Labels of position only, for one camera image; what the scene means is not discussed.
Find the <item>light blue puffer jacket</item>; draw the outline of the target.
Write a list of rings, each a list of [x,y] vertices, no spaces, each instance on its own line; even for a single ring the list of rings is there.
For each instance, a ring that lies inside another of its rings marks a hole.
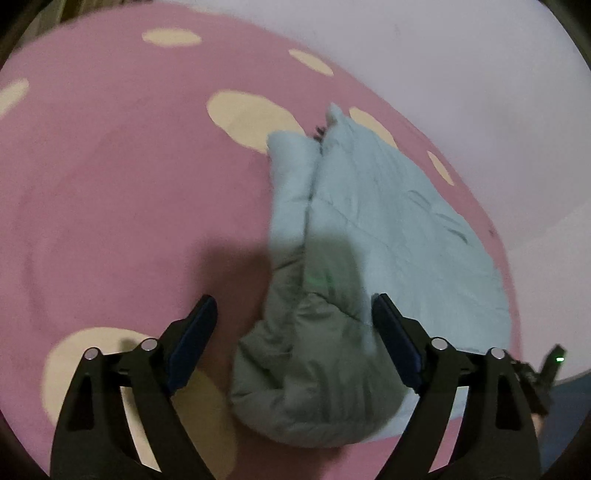
[[[342,447],[400,435],[418,398],[372,323],[387,294],[455,347],[511,343],[500,269],[410,158],[329,107],[322,140],[267,139],[273,208],[263,317],[238,342],[229,391],[273,441]]]

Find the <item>pink dotted bed sheet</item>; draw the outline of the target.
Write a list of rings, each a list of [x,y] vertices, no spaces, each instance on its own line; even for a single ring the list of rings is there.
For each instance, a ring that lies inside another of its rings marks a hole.
[[[232,420],[236,343],[269,282],[273,129],[311,133],[337,104],[394,144],[470,223],[496,229],[439,149],[322,55],[175,4],[53,29],[1,72],[1,409],[42,467],[83,351],[158,335],[205,293],[219,321],[174,404],[219,479],[372,479],[396,443],[290,448]]]

